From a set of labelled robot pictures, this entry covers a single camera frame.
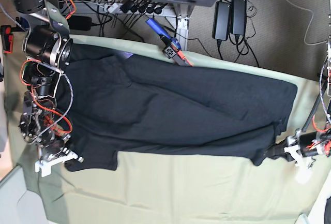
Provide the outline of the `blue orange clamp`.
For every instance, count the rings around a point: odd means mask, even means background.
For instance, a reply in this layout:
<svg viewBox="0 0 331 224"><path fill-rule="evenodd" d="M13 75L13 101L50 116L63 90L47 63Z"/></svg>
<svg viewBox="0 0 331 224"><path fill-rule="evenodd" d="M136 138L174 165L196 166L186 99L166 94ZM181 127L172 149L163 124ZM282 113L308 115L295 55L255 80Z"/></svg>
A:
<svg viewBox="0 0 331 224"><path fill-rule="evenodd" d="M146 20L146 24L160 37L162 42L165 44L165 47L162 51L167 58L174 60L180 66L193 66L193 64L183 54L181 45L175 37L170 36L168 32L152 18L148 18Z"/></svg>
<svg viewBox="0 0 331 224"><path fill-rule="evenodd" d="M18 25L12 27L10 25L2 25L1 26L1 41L4 53L10 54L13 51L13 34L16 32L24 32L28 30L29 24L22 17L16 17L16 21L22 26L20 28Z"/></svg>

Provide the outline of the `black power brick left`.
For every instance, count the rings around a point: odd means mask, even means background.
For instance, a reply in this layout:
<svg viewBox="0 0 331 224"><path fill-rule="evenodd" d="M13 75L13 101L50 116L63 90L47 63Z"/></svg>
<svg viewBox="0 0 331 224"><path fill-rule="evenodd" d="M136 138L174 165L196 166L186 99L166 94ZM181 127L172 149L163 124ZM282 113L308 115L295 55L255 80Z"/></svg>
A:
<svg viewBox="0 0 331 224"><path fill-rule="evenodd" d="M71 16L67 22L71 30L89 31L92 27L92 19L87 16Z"/></svg>

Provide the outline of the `dark navy T-shirt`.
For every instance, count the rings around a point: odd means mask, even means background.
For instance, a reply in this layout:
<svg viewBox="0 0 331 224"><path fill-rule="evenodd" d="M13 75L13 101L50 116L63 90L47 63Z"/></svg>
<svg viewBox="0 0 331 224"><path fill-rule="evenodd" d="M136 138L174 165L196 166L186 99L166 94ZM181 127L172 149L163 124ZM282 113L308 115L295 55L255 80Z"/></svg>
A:
<svg viewBox="0 0 331 224"><path fill-rule="evenodd" d="M297 86L74 44L56 94L73 125L67 170L116 170L118 152L244 157L286 131Z"/></svg>

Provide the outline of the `white power strip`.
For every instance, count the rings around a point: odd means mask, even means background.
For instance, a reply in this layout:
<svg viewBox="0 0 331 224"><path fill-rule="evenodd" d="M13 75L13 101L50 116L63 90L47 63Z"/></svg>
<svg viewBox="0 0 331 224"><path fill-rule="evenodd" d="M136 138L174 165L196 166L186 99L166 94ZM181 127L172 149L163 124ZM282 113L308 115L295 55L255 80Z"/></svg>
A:
<svg viewBox="0 0 331 224"><path fill-rule="evenodd" d="M173 7L166 4L148 4L126 1L125 3L107 4L103 7L110 14L146 14L148 16L175 17Z"/></svg>

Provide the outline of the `aluminium frame post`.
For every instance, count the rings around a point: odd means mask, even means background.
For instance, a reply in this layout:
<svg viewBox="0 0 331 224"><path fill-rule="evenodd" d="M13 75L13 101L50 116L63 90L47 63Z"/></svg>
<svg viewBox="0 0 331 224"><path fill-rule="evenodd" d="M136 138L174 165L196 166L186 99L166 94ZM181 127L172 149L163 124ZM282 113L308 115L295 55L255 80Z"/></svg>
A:
<svg viewBox="0 0 331 224"><path fill-rule="evenodd" d="M187 50L189 21L194 9L194 5L172 4L171 15L165 19L175 29L175 37L179 41L183 51Z"/></svg>

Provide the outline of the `blue orange clamp left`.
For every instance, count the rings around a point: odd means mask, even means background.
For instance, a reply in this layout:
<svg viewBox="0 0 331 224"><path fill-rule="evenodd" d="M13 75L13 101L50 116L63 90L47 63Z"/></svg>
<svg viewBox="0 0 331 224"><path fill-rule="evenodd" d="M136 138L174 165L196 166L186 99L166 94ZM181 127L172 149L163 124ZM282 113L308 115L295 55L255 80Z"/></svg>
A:
<svg viewBox="0 0 331 224"><path fill-rule="evenodd" d="M1 41L4 53L10 54L13 51L13 34L16 32L24 32L28 30L29 24L22 17L16 17L16 21L22 26L20 28L18 25L12 27L10 25L2 25L1 26Z"/></svg>

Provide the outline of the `blue orange clamp centre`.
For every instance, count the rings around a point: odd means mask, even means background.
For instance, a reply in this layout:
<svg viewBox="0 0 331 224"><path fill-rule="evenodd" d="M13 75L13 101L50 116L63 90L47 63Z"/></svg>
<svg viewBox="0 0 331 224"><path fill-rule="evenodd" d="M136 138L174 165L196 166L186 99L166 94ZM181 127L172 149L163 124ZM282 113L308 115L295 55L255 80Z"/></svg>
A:
<svg viewBox="0 0 331 224"><path fill-rule="evenodd" d="M168 32L152 18L148 18L146 20L146 24L160 37L162 42L165 44L165 47L162 51L167 58L174 60L180 66L193 66L193 64L183 54L181 45L175 37L170 36Z"/></svg>

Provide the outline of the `black power adapter pair right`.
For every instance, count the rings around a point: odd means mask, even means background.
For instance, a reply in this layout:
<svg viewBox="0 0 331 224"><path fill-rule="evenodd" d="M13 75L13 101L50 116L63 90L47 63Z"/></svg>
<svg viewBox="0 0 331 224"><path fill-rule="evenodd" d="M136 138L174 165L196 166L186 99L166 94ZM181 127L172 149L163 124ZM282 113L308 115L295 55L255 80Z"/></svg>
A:
<svg viewBox="0 0 331 224"><path fill-rule="evenodd" d="M247 1L232 0L230 32L234 35L244 36L247 23Z"/></svg>

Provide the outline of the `grey plastic bin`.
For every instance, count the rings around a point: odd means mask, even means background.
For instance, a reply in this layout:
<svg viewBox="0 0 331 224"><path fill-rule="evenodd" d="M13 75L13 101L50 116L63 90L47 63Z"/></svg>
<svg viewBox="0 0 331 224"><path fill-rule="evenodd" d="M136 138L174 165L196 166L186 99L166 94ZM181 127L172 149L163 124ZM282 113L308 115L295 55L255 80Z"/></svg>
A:
<svg viewBox="0 0 331 224"><path fill-rule="evenodd" d="M13 168L1 180L1 223L48 223L41 197L26 187L23 169Z"/></svg>

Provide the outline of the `black power adapter pair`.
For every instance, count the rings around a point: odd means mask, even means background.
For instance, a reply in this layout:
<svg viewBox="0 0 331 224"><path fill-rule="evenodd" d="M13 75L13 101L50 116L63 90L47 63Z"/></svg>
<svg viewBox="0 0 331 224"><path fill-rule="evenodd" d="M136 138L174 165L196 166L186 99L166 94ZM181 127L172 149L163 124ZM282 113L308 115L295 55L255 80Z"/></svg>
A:
<svg viewBox="0 0 331 224"><path fill-rule="evenodd" d="M230 32L234 35L244 36L247 23L247 1L232 0Z"/></svg>
<svg viewBox="0 0 331 224"><path fill-rule="evenodd" d="M215 16L212 37L225 41L229 34L230 4L218 1L215 4Z"/></svg>

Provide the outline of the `black power adapter pair left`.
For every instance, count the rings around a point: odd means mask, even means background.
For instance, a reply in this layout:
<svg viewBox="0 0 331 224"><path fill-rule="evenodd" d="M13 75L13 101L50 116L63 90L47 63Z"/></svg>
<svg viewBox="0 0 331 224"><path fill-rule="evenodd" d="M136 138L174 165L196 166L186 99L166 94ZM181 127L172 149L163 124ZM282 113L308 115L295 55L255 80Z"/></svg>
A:
<svg viewBox="0 0 331 224"><path fill-rule="evenodd" d="M230 4L218 1L215 4L215 16L212 37L225 41L229 34Z"/></svg>

